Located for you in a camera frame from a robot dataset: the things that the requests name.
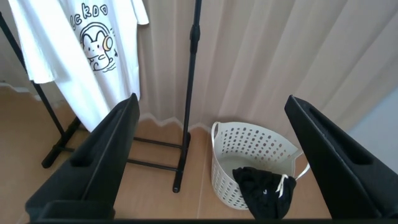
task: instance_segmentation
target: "curtain fold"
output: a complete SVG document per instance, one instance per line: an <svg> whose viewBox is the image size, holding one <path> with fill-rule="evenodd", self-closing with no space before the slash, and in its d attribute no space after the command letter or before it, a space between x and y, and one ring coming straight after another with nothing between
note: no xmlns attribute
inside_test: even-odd
<svg viewBox="0 0 398 224"><path fill-rule="evenodd" d="M142 114L183 121L194 0L144 1ZM398 1L203 0L190 125L245 121L297 143L291 94L348 130L398 85Z"/></svg>

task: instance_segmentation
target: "laundry basket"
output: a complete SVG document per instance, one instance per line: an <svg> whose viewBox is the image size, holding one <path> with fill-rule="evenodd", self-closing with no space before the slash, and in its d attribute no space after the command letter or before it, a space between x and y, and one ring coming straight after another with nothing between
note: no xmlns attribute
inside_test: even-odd
<svg viewBox="0 0 398 224"><path fill-rule="evenodd" d="M211 140L211 184L221 201L238 210L247 210L248 206L233 178L233 169L254 167L294 177L295 160L302 154L280 134L247 123L216 122L211 129ZM307 165L297 179L309 168Z"/></svg>

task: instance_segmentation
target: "t-shirt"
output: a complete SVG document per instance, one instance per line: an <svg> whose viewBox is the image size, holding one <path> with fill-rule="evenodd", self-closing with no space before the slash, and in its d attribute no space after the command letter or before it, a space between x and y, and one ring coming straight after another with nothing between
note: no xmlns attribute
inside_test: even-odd
<svg viewBox="0 0 398 224"><path fill-rule="evenodd" d="M140 98L141 0L9 0L28 76L55 81L87 130L120 101Z"/></svg>

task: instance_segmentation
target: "clothes rack pole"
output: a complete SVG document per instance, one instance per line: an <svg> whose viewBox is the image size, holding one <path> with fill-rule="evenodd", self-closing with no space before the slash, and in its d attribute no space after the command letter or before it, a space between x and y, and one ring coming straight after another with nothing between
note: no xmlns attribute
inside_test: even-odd
<svg viewBox="0 0 398 224"><path fill-rule="evenodd" d="M8 42L10 43L14 53L17 55L17 58L20 61L22 67L24 68L25 72L27 72L25 62L24 62L24 56L22 54L22 50L21 50L21 48L19 48L19 45L18 45L17 41L15 40L13 34L11 33L1 12L0 12L0 27L1 27L1 30L4 32L4 35L6 36ZM78 129L78 127L80 125L80 120L76 117L71 122L68 129L66 131L64 131L64 129L62 128L61 123L59 122L57 116L55 115L54 110L52 109L47 97L45 96L42 87L39 84L36 84L34 82L32 82L32 84L33 84L33 87L35 88L37 94L39 94L40 99L43 101L43 104L44 104L45 108L47 109L47 111L49 112L59 133L61 134L61 137L58 140L58 142L53 146L53 148L51 149L49 154L47 154L45 159L42 161L42 166L44 168L48 168L54 163L55 159L61 153L62 149L66 146L66 144L68 143L70 138L73 136L73 133L75 133L75 131Z"/></svg>
<svg viewBox="0 0 398 224"><path fill-rule="evenodd" d="M170 166L163 166L160 164L153 164L150 162L138 161L135 159L128 159L127 162L138 164L142 166L154 167L158 169L165 169L171 170L175 172L175 178L173 183L173 192L178 193L181 189L181 182L183 177L183 172L185 168L185 163L187 161L187 154L188 148L191 140L191 134L188 132L188 125L189 125L189 116L190 116L190 107L191 107L191 99L192 99L192 88L193 88L193 75L195 72L195 60L196 60L196 53L198 50L198 42L200 39L200 11L201 11L201 0L195 1L195 12L193 16L193 25L190 31L190 61L189 61L189 68L188 68L188 84L187 84L187 95L185 99L185 112L184 112L184 124L183 124L183 137L182 137L182 145L178 144L171 144L168 142L160 142L151 139L143 139L139 137L134 137L136 141L142 141L149 144L158 144L161 146L168 146L168 147L175 147L181 150L180 152L180 159L178 161L177 167L170 167ZM19 48L14 36L11 34L4 18L1 16L0 20L1 29L3 30L4 34L7 37L12 49L14 50L15 54L18 56L19 61L21 62L22 66L24 67L25 71L25 64L23 59L23 54L21 49ZM62 151L73 152L74 149L66 147L67 142L73 136L73 133L78 129L80 125L80 120L76 117L71 125L69 125L68 129L64 131L62 126L56 117L47 97L45 96L44 92L42 91L39 84L32 82L34 88L36 89L37 93L39 94L40 98L42 99L47 111L50 113L51 118L53 119L56 127L58 128L61 138L60 140L53 146L52 150L47 154L46 158L43 160L42 165L44 168L50 167L57 156Z"/></svg>

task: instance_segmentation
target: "cartoon character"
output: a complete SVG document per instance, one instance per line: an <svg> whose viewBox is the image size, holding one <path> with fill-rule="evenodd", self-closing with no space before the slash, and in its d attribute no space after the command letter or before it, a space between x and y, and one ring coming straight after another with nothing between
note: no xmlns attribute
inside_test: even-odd
<svg viewBox="0 0 398 224"><path fill-rule="evenodd" d="M92 22L84 27L80 32L80 44L93 71L107 72L115 68L114 59L110 56L113 39L104 24Z"/></svg>

